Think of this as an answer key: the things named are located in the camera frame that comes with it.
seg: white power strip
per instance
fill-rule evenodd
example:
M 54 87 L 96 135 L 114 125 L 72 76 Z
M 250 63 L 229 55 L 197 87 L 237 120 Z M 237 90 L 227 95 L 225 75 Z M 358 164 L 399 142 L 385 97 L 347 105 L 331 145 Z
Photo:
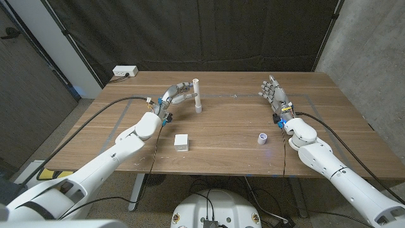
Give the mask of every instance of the white power strip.
M 115 66 L 113 69 L 114 76 L 123 77 L 129 73 L 130 77 L 134 77 L 138 73 L 137 66 Z

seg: table leg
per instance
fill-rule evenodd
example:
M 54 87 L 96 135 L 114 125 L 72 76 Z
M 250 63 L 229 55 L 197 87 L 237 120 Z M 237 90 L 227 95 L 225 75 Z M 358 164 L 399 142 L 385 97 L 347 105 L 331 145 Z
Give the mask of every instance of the table leg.
M 146 174 L 137 174 L 137 178 L 135 179 L 135 184 L 134 184 L 134 188 L 132 189 L 132 194 L 131 194 L 131 198 L 130 201 L 135 202 L 138 201 L 140 199 L 140 194 L 143 190 L 143 188 L 145 187 L 145 178 Z M 133 212 L 137 209 L 138 203 L 130 203 L 128 205 L 128 210 L 130 212 Z
M 302 193 L 301 184 L 299 183 L 299 179 L 296 178 L 296 177 L 290 177 L 289 181 L 290 181 L 290 184 L 291 184 L 292 193 L 294 194 L 294 197 L 295 197 L 296 202 L 297 202 L 297 206 L 299 208 L 305 208 L 306 209 L 304 195 Z M 307 218 L 308 217 L 308 212 L 306 210 L 298 209 L 298 211 L 299 211 L 299 216 L 301 218 Z

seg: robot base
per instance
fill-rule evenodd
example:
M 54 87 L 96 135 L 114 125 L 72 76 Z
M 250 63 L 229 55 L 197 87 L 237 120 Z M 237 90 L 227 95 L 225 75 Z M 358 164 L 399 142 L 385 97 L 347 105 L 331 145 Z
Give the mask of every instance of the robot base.
M 198 193 L 207 196 L 208 190 Z M 213 204 L 215 221 L 218 222 L 218 225 L 235 228 L 261 228 L 258 211 L 248 200 L 238 194 L 224 189 L 212 189 L 208 198 Z M 192 194 L 176 207 L 170 227 L 203 227 L 206 217 L 207 199 Z M 212 220 L 212 217 L 213 212 L 208 202 L 208 220 Z

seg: yellow object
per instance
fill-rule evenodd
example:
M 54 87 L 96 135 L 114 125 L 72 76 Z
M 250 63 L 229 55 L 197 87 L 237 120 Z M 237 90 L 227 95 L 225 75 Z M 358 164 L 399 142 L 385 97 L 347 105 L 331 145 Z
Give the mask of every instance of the yellow object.
M 53 173 L 54 173 L 54 171 L 50 171 L 50 170 L 44 168 L 42 171 L 39 172 L 39 175 L 37 176 L 37 180 L 38 181 L 51 180 L 51 179 L 53 179 Z
M 38 181 L 47 181 L 47 180 L 52 180 L 60 177 L 66 177 L 72 174 L 73 172 L 71 171 L 50 171 L 47 168 L 43 168 L 41 171 L 39 171 L 37 175 L 37 180 Z
M 282 111 L 285 111 L 285 110 L 290 110 L 290 109 L 291 109 L 291 106 L 288 107 L 288 108 L 282 108 L 281 110 L 282 110 Z
M 66 177 L 66 176 L 69 176 L 70 174 L 73 174 L 73 172 L 72 172 L 72 171 L 63 171 L 62 173 L 60 173 L 60 174 L 58 175 L 57 178 Z

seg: black curtain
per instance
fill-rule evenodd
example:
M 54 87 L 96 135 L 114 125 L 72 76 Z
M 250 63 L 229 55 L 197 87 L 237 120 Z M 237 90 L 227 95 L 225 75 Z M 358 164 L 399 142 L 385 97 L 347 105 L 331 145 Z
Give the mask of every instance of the black curtain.
M 338 0 L 49 0 L 103 84 L 139 70 L 308 72 Z

